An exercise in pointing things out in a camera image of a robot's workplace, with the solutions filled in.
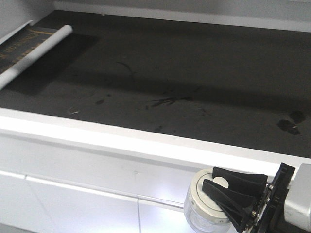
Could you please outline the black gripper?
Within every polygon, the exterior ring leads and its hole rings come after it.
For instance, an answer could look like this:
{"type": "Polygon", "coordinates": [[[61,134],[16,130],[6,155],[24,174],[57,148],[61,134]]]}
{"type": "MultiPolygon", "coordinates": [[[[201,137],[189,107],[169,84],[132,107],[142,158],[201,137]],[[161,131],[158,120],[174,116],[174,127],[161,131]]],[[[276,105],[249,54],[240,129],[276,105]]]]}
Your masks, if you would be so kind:
{"type": "Polygon", "coordinates": [[[205,179],[202,191],[221,208],[237,231],[294,233],[295,226],[286,222],[284,217],[285,199],[294,171],[293,166],[281,163],[269,183],[265,174],[239,173],[214,167],[213,178],[226,179],[228,189],[205,179]],[[255,197],[261,197],[256,209],[255,197]]]}

